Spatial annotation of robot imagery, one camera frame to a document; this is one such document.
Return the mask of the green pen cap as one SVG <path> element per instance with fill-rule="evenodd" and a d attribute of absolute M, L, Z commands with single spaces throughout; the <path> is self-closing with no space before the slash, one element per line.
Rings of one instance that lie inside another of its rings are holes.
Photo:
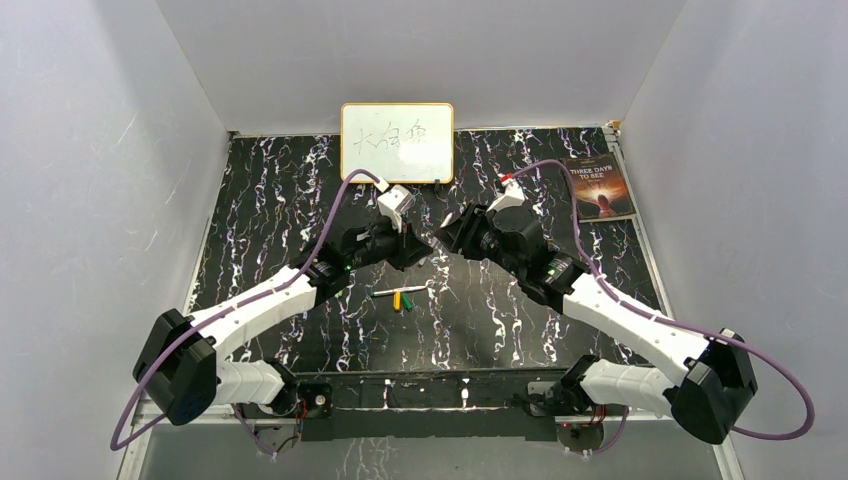
<path fill-rule="evenodd" d="M 406 294 L 402 293 L 400 296 L 401 303 L 406 311 L 412 311 L 414 309 L 414 304 L 411 298 Z"/>

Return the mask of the white pen red tip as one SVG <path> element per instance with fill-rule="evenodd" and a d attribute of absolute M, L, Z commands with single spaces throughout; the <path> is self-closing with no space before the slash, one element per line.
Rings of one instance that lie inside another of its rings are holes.
<path fill-rule="evenodd" d="M 453 212 L 450 212 L 450 213 L 449 213 L 449 214 L 448 214 L 448 215 L 444 218 L 444 220 L 442 221 L 442 223 L 441 223 L 441 225 L 440 225 L 440 229 L 445 228 L 446 226 L 448 226 L 450 223 L 452 223 L 452 222 L 454 221 L 454 219 L 455 219 L 455 215 L 454 215 L 454 213 L 453 213 Z"/>

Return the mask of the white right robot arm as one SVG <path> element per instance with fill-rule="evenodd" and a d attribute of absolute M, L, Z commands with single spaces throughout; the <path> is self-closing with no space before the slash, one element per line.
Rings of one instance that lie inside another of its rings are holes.
<path fill-rule="evenodd" d="M 544 394 L 531 397 L 554 413 L 590 413 L 616 404 L 673 418 L 695 438 L 720 444 L 757 391 L 741 338 L 722 341 L 663 325 L 626 307 L 628 296 L 601 287 L 589 266 L 548 241 L 525 206 L 491 211 L 467 206 L 449 215 L 436 238 L 469 260 L 489 260 L 511 273 L 536 303 L 585 323 L 623 343 L 648 361 L 628 366 L 581 357 Z"/>

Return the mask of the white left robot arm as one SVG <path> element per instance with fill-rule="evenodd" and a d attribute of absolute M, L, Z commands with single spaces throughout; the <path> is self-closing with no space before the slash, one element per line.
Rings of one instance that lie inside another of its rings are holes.
<path fill-rule="evenodd" d="M 432 252 L 410 224 L 395 228 L 384 216 L 343 232 L 332 230 L 235 297 L 188 315 L 175 309 L 161 314 L 133 378 L 174 426 L 225 404 L 255 404 L 289 416 L 306 400 L 302 380 L 278 360 L 235 362 L 231 354 L 284 320 L 326 303 L 350 285 L 355 270 L 381 262 L 404 270 Z"/>

